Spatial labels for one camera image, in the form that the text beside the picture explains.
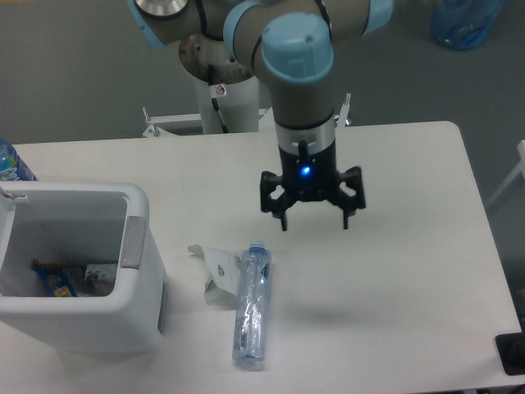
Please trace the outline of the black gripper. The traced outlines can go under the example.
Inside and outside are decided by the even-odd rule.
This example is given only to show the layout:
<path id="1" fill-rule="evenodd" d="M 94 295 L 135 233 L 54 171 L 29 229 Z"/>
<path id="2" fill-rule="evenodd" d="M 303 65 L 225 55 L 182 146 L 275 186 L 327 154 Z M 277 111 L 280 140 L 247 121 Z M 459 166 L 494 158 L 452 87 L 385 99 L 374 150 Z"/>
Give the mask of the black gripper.
<path id="1" fill-rule="evenodd" d="M 261 210 L 281 221 L 287 231 L 286 210 L 297 201 L 327 200 L 336 203 L 343 212 L 343 228 L 349 228 L 349 218 L 366 208 L 362 168 L 352 167 L 338 173 L 336 168 L 336 142 L 318 153 L 304 158 L 279 148 L 282 175 L 269 171 L 261 174 L 259 191 Z M 281 186 L 283 192 L 273 199 L 272 193 Z"/>

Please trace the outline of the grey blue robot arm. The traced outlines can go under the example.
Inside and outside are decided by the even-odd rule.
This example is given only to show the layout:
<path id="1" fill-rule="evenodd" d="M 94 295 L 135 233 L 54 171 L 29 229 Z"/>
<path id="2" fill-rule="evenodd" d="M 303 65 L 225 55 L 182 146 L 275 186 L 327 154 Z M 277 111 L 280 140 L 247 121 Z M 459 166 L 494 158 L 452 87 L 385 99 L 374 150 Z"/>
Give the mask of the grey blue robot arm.
<path id="1" fill-rule="evenodd" d="M 163 47 L 195 34 L 226 45 L 269 90 L 281 174 L 263 172 L 261 209 L 285 221 L 297 202 L 328 201 L 345 217 L 365 208 L 362 171 L 336 167 L 331 101 L 334 42 L 388 22 L 391 1 L 131 1 L 144 37 Z"/>

